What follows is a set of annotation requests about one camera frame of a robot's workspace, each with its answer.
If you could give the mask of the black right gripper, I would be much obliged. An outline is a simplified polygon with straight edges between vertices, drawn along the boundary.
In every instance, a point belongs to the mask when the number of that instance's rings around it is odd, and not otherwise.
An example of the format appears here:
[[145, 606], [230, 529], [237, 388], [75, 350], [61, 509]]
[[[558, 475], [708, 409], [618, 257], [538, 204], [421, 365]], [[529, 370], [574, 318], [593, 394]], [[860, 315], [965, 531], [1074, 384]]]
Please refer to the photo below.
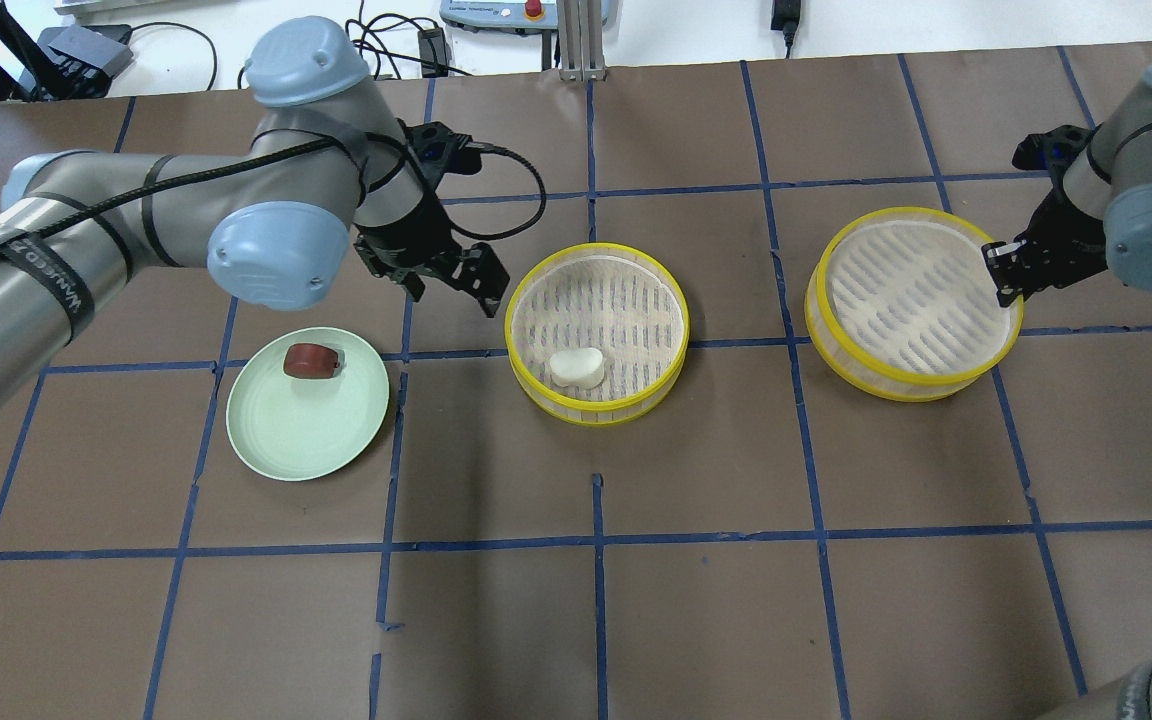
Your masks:
[[1056, 190], [1044, 196], [1014, 241], [988, 242], [980, 253], [1002, 309], [1025, 300], [1026, 286], [1071, 286], [1108, 270], [1101, 220]]

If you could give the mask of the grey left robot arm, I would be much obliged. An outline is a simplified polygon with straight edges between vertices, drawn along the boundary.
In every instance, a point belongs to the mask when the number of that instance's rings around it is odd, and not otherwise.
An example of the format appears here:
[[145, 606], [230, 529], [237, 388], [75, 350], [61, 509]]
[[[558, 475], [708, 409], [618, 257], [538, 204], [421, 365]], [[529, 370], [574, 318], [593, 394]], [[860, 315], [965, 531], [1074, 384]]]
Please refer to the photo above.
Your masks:
[[429, 281], [483, 314], [508, 273], [503, 232], [454, 223], [431, 159], [444, 124], [393, 113], [344, 29], [285, 20], [247, 60], [262, 106], [241, 156], [92, 149], [28, 156], [0, 195], [0, 409], [146, 270], [206, 270], [234, 300], [302, 311], [328, 296], [347, 252], [417, 302]]

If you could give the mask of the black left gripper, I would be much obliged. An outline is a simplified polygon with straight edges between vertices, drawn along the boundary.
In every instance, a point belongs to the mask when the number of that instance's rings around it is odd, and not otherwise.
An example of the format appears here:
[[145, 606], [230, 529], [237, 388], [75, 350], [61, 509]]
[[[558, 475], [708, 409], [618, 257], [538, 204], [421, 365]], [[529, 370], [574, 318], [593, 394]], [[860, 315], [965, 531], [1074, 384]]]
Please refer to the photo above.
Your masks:
[[434, 279], [467, 293], [486, 318], [495, 318], [508, 290], [509, 273], [488, 243], [463, 250], [452, 240], [450, 219], [434, 195], [425, 195], [396, 222], [357, 223], [355, 251], [367, 272], [403, 288], [412, 304]]

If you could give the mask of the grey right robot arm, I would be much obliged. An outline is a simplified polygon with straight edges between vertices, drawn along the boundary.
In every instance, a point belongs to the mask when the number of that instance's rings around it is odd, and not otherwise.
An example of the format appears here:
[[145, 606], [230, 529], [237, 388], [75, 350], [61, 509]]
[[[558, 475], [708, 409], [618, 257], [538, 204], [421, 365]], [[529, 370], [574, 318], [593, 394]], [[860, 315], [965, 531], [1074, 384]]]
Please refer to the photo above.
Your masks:
[[1011, 161], [1052, 188], [1024, 232], [983, 252], [1002, 305], [1101, 272], [1152, 291], [1152, 63], [1106, 122], [1030, 135]]

